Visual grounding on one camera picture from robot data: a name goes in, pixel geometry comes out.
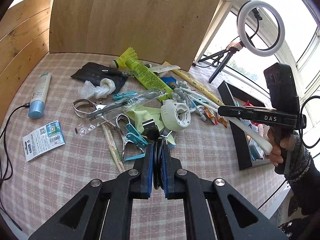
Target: wooden board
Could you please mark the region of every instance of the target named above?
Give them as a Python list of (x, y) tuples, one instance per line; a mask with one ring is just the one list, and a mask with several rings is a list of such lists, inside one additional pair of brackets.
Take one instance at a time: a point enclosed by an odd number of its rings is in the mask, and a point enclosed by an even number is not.
[(120, 55), (188, 70), (220, 0), (54, 0), (50, 52)]
[(25, 78), (48, 51), (49, 30), (46, 30), (20, 51), (0, 74), (0, 122)]
[(50, 8), (50, 0), (24, 0), (9, 8), (0, 21), (0, 40), (33, 15)]
[(49, 28), (50, 11), (32, 16), (0, 40), (0, 73), (29, 42)]

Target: green cloth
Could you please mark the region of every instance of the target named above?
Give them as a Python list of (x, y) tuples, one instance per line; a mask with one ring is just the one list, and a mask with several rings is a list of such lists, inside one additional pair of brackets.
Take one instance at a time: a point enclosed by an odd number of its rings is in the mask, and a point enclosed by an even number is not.
[[(130, 119), (134, 120), (135, 128), (139, 133), (142, 133), (144, 130), (142, 123), (150, 119), (153, 119), (155, 121), (159, 131), (164, 128), (164, 124), (160, 120), (161, 112), (159, 108), (141, 106), (135, 110), (129, 110), (125, 114)], [(171, 134), (168, 137), (168, 142), (173, 145), (176, 144)]]

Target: dark sweater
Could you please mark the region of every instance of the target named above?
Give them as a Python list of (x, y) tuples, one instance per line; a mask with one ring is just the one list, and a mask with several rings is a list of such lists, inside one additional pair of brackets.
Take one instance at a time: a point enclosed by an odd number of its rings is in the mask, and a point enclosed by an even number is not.
[(310, 152), (297, 139), (292, 152), (290, 172), (285, 175), (301, 207), (303, 219), (294, 219), (280, 226), (290, 240), (320, 239), (320, 173)]

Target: clear plastic wrapper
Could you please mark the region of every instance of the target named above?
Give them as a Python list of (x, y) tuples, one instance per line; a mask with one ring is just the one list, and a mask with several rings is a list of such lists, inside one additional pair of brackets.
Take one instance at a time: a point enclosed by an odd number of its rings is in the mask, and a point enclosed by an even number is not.
[(79, 124), (75, 128), (76, 134), (83, 136), (102, 124), (108, 125), (111, 129), (116, 130), (116, 126), (113, 123), (116, 116), (125, 113), (129, 110), (137, 109), (153, 99), (157, 99), (166, 94), (165, 90), (157, 88), (151, 88), (140, 95), (125, 98), (124, 100), (109, 104), (102, 109), (97, 109), (94, 112), (81, 111), (80, 107), (76, 108), (76, 114), (80, 117)]

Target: table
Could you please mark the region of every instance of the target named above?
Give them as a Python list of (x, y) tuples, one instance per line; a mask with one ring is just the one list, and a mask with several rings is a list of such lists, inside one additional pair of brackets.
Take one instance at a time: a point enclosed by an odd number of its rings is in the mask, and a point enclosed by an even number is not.
[[(84, 53), (47, 54), (21, 85), (8, 109), (4, 123), (14, 108), (30, 101), (40, 74), (52, 72), (44, 116), (32, 120), (28, 118), (27, 109), (20, 109), (11, 118), (7, 129), (13, 176), (3, 183), (1, 199), (7, 212), (27, 235), (31, 235), (90, 180), (110, 180), (119, 174), (101, 129), (82, 138), (76, 136), (74, 128), (79, 119), (72, 102), (79, 98), (78, 88), (83, 83), (70, 78), (87, 62), (108, 66), (115, 58)], [(207, 80), (213, 71), (213, 67), (192, 67), (189, 74), (218, 97), (217, 87), (225, 80), (270, 105), (268, 98), (225, 72), (209, 84)], [(172, 76), (182, 80), (174, 73)], [(129, 79), (120, 92), (130, 90), (145, 91), (145, 88), (137, 80)], [(111, 97), (103, 100), (104, 103), (111, 101)], [(153, 106), (160, 107), (160, 103), (155, 100)], [(22, 137), (54, 120), (60, 121), (66, 144), (26, 163)], [(115, 135), (115, 140), (120, 143), (120, 137)], [(284, 180), (283, 176), (274, 172), (271, 164), (239, 171), (230, 127), (204, 123), (198, 114), (191, 114), (190, 126), (177, 134), (176, 143), (171, 153), (181, 160), (183, 168), (203, 179), (225, 179), (256, 207)], [(127, 147), (127, 156), (137, 154), (134, 146)], [(1, 160), (4, 160), (2, 143), (0, 154)], [(130, 169), (133, 162), (124, 165)], [(277, 194), (261, 211), (271, 205), (276, 197)], [(183, 201), (168, 201), (162, 190), (154, 189), (149, 200), (134, 200), (130, 239), (186, 239)]]

